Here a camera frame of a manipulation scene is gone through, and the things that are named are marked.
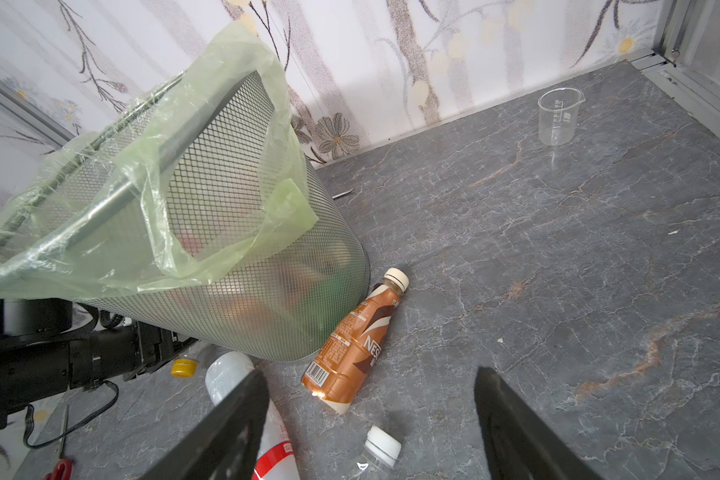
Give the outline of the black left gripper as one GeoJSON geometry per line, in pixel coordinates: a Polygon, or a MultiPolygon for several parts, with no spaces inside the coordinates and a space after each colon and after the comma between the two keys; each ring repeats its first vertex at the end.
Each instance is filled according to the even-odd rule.
{"type": "Polygon", "coordinates": [[[153,373],[197,340],[146,323],[113,330],[78,328],[48,335],[0,338],[0,429],[27,405],[121,375],[153,373]]]}

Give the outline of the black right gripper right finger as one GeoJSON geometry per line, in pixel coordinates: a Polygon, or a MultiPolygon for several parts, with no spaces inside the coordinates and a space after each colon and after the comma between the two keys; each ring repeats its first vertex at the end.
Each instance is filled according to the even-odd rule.
{"type": "Polygon", "coordinates": [[[493,479],[598,479],[489,367],[479,367],[474,401],[493,479]]]}

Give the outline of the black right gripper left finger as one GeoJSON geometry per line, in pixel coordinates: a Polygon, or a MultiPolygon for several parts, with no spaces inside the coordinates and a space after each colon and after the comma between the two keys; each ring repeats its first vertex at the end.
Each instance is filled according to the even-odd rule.
{"type": "Polygon", "coordinates": [[[142,477],[251,479],[260,429],[244,418],[243,410],[255,393],[269,399],[266,379],[257,370],[142,477]]]}

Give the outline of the clear bottle red cap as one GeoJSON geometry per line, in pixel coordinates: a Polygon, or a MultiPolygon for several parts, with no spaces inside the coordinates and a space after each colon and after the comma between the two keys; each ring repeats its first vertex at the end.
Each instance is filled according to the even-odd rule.
{"type": "MultiPolygon", "coordinates": [[[[214,360],[205,374],[205,386],[214,406],[230,397],[255,371],[248,356],[227,352],[214,360]]],[[[252,479],[300,479],[295,449],[285,423],[272,400],[255,393],[245,406],[244,418],[259,427],[252,479]]]]}

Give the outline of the red label yellow cap bottle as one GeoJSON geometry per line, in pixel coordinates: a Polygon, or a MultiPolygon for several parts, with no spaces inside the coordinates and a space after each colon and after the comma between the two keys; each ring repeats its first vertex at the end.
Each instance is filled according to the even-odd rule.
{"type": "Polygon", "coordinates": [[[199,367],[199,362],[192,358],[178,358],[171,366],[171,375],[176,378],[187,379],[193,377],[199,367]]]}

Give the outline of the clear crushed water bottle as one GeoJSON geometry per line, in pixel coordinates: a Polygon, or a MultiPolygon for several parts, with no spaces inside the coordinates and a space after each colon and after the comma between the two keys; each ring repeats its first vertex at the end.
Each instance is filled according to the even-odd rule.
{"type": "Polygon", "coordinates": [[[362,452],[349,463],[342,479],[392,479],[402,444],[382,428],[373,425],[362,452]]]}

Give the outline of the orange brown coffee bottle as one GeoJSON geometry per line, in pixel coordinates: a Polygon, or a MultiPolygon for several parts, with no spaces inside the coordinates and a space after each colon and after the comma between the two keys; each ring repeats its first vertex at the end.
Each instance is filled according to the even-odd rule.
{"type": "Polygon", "coordinates": [[[400,269],[388,269],[382,281],[329,336],[306,368],[302,384],[313,397],[344,414],[382,353],[391,317],[409,287],[400,269]]]}

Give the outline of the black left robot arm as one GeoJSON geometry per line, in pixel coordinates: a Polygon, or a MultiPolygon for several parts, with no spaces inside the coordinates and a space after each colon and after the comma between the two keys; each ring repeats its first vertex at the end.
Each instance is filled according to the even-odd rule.
{"type": "Polygon", "coordinates": [[[194,342],[67,300],[0,300],[0,429],[36,401],[153,373],[194,342]]]}

